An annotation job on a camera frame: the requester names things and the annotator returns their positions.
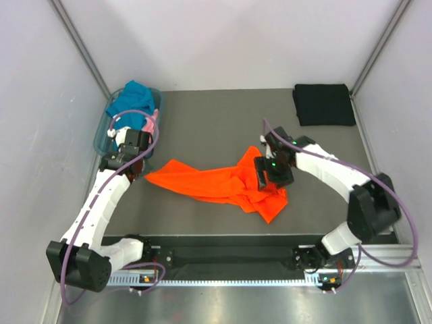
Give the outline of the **orange t shirt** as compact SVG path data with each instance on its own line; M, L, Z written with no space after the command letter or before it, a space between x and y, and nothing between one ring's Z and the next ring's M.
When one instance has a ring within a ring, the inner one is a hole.
M288 205L288 193L274 184L259 190L254 158L260 156L259 149L250 146L235 166L208 170L198 170L172 159L144 178L199 201L236 205L245 213L258 213L266 223L271 223Z

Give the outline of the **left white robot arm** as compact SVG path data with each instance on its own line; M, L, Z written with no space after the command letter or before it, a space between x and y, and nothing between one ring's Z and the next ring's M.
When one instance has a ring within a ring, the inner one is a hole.
M153 252L144 238L128 234L110 246L102 244L105 230L121 197L141 176L154 149L153 135L124 128L115 135L117 150L105 154L95 183L76 220L60 241L51 241L46 256L55 281L100 292L112 273L130 263L147 267Z

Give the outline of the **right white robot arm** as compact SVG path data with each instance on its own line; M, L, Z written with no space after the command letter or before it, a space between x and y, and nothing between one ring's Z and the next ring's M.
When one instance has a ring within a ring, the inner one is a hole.
M290 185L296 168L335 190L348 204L346 220L313 247L319 265L332 266L341 252L371 241L400 220L401 211L390 194L394 187L388 175L365 175L340 164L314 140L307 136L292 138L282 127L262 135L260 142L265 146L265 155L254 158L260 191L270 185Z

